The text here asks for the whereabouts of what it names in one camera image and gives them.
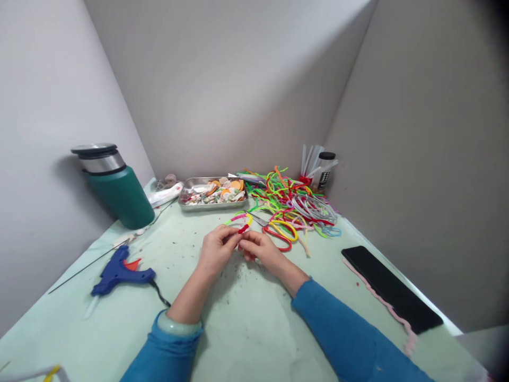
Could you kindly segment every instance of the glue gun cord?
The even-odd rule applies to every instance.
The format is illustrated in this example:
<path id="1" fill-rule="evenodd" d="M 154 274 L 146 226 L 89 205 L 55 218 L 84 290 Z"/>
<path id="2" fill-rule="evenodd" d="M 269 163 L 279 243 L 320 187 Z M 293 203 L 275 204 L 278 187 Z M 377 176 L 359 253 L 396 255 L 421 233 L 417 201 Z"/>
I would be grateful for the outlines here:
<path id="1" fill-rule="evenodd" d="M 159 296 L 159 299 L 163 302 L 163 304 L 165 304 L 168 308 L 171 307 L 171 304 L 161 295 L 161 291 L 159 290 L 159 287 L 157 286 L 155 280 L 152 279 L 148 283 L 156 289 L 157 295 Z"/>

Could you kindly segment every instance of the green water bottle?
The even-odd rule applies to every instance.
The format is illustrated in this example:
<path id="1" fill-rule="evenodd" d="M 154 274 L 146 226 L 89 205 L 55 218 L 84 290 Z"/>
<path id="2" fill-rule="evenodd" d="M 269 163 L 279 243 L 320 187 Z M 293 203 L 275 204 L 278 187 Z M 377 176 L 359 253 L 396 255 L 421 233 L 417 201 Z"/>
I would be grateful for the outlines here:
<path id="1" fill-rule="evenodd" d="M 112 143 L 76 146 L 89 183 L 109 210 L 127 228 L 143 228 L 154 220 L 154 210 L 131 167 Z"/>

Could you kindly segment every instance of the blue shirt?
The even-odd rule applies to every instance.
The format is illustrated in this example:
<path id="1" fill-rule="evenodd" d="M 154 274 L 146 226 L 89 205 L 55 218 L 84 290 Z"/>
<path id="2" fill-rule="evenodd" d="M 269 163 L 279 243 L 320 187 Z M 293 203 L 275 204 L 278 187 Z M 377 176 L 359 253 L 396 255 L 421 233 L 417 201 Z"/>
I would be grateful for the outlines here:
<path id="1" fill-rule="evenodd" d="M 387 337 L 320 284 L 302 284 L 292 306 L 306 321 L 343 382 L 432 382 Z M 147 342 L 120 382 L 186 382 L 203 329 L 187 337 L 161 331 Z"/>

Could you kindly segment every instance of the pile of pipe cleaners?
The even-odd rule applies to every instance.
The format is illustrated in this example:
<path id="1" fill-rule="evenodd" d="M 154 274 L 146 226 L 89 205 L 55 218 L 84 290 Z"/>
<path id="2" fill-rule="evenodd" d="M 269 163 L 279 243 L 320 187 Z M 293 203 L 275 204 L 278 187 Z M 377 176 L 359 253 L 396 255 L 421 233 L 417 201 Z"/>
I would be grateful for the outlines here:
<path id="1" fill-rule="evenodd" d="M 314 230 L 324 238 L 341 236 L 341 230 L 335 227 L 338 219 L 337 214 L 340 214 L 340 212 L 332 207 L 323 195 L 314 194 L 303 183 L 284 177 L 281 173 L 286 170 L 287 168 L 279 170 L 276 166 L 274 171 L 269 172 L 266 176 L 247 169 L 244 169 L 244 172 L 238 172 L 237 175 L 246 180 L 246 191 L 254 199 L 256 206 L 247 210 L 247 213 L 238 212 L 234 218 L 225 222 L 225 224 L 246 218 L 248 219 L 247 224 L 239 231 L 239 233 L 243 233 L 252 222 L 252 216 L 249 213 L 263 210 L 272 214 L 269 223 L 285 222 L 280 226 L 290 233 L 290 236 L 284 234 L 282 230 L 277 229 L 278 232 L 290 241 L 299 240 L 306 251 L 307 257 L 310 257 L 306 245 L 308 231 Z M 304 230 L 305 239 L 302 240 L 298 235 L 293 235 L 286 225 L 291 225 L 297 231 Z"/>

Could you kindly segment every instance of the phone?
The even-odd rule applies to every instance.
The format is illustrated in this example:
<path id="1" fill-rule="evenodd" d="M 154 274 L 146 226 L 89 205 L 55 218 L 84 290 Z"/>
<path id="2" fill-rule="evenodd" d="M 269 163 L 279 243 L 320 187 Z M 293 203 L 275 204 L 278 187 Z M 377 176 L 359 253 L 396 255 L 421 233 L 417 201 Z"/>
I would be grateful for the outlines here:
<path id="1" fill-rule="evenodd" d="M 363 275 L 371 287 L 395 312 L 411 325 L 415 334 L 442 325 L 443 321 L 428 305 L 401 282 L 365 247 L 347 248 L 343 256 Z"/>

